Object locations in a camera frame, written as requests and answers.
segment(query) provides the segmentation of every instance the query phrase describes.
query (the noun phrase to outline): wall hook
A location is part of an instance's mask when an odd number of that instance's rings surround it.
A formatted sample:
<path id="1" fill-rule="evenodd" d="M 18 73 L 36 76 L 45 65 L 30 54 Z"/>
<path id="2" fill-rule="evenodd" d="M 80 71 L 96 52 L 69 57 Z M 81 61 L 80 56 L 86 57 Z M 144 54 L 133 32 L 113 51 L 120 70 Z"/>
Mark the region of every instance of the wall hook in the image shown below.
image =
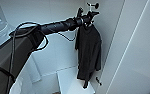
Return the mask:
<path id="1" fill-rule="evenodd" d="M 90 7 L 90 11 L 91 11 L 91 7 L 92 7 L 92 6 L 95 6 L 95 9 L 98 9 L 98 7 L 99 7 L 99 3 L 96 3 L 95 5 L 92 5 L 92 4 L 90 4 L 90 3 L 87 3 L 87 5 Z"/>

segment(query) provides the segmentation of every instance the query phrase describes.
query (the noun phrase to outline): jacket sleeve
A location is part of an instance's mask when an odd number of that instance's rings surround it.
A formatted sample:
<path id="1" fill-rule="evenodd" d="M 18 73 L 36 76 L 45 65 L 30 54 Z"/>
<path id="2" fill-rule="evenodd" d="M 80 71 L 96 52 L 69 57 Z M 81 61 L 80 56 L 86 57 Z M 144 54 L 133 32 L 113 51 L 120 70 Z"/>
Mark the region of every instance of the jacket sleeve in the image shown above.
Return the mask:
<path id="1" fill-rule="evenodd" d="M 91 64 L 92 66 L 90 66 L 90 69 L 96 69 L 96 71 L 99 71 L 101 69 L 101 41 L 97 42 L 94 47 Z"/>
<path id="2" fill-rule="evenodd" d="M 99 71 L 101 69 L 101 41 L 98 43 L 98 54 L 97 54 L 97 59 L 96 59 L 96 65 L 95 69 L 96 71 Z"/>
<path id="3" fill-rule="evenodd" d="M 79 48 L 79 41 L 80 41 L 79 37 L 80 37 L 80 28 L 77 32 L 77 37 L 76 37 L 76 44 L 75 44 L 75 49 L 76 50 Z"/>

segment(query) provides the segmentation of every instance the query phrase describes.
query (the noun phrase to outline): black cable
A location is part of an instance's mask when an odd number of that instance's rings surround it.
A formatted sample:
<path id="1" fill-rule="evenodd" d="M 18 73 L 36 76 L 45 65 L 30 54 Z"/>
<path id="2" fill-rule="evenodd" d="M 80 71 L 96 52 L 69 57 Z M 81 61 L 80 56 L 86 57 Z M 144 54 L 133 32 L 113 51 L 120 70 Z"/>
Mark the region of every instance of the black cable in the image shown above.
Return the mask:
<path id="1" fill-rule="evenodd" d="M 48 30 L 52 31 L 52 32 L 56 32 L 56 31 L 54 31 L 54 30 L 52 30 L 52 29 L 50 29 L 50 28 L 48 28 L 48 27 L 46 27 L 46 28 L 47 28 Z M 75 32 L 75 36 L 74 36 L 73 39 L 69 39 L 69 38 L 66 37 L 64 34 L 61 34 L 61 33 L 59 33 L 59 32 L 58 32 L 57 34 L 63 36 L 63 37 L 66 38 L 68 41 L 74 41 L 74 40 L 76 39 L 76 36 L 77 36 L 76 32 Z"/>

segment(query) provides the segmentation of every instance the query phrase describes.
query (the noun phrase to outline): black robotic arm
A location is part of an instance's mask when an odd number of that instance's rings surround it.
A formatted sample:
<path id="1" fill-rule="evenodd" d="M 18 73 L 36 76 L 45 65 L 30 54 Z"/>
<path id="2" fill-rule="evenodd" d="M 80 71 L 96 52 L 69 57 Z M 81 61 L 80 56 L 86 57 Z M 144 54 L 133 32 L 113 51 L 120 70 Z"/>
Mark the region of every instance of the black robotic arm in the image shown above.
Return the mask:
<path id="1" fill-rule="evenodd" d="M 90 24 L 92 18 L 99 14 L 98 12 L 88 12 L 87 15 L 81 16 L 81 13 L 82 10 L 79 9 L 75 18 L 21 28 L 12 32 L 10 34 L 11 38 L 0 46 L 0 94 L 8 94 L 15 78 L 17 78 L 30 54 L 41 44 L 44 35 L 60 31 L 73 31 L 84 23 Z M 15 45 L 15 54 L 12 53 L 13 43 Z"/>

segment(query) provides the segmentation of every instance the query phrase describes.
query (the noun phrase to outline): white wall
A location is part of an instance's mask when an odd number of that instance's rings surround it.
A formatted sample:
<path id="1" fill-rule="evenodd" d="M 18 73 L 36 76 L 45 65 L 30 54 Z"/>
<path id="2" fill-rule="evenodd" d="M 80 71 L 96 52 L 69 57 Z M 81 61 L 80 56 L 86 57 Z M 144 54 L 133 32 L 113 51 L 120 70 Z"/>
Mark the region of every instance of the white wall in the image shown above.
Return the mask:
<path id="1" fill-rule="evenodd" d="M 40 24 L 75 17 L 83 0 L 0 0 L 4 15 L 14 27 L 22 22 L 31 21 Z M 64 32 L 70 39 L 75 32 Z M 33 53 L 42 81 L 34 83 L 37 94 L 51 94 L 59 91 L 56 71 L 77 66 L 75 41 L 70 42 L 58 34 L 47 35 L 48 46 Z"/>
<path id="2" fill-rule="evenodd" d="M 125 0 L 96 94 L 150 94 L 150 0 Z"/>

